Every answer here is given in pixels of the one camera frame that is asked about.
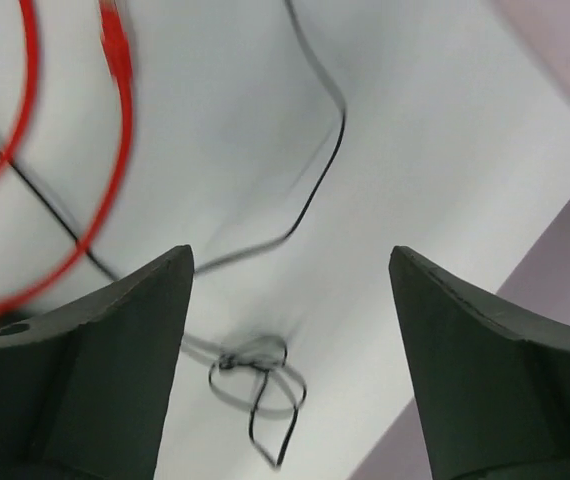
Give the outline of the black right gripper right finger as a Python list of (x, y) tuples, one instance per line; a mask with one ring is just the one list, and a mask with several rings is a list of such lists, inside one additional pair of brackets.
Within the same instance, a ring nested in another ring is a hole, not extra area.
[(570, 326), (406, 246), (389, 274), (436, 479), (570, 479)]

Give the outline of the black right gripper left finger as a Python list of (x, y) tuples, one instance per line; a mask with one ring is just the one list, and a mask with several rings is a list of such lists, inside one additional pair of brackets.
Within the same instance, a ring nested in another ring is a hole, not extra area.
[(0, 330), (0, 479), (150, 479), (192, 250)]

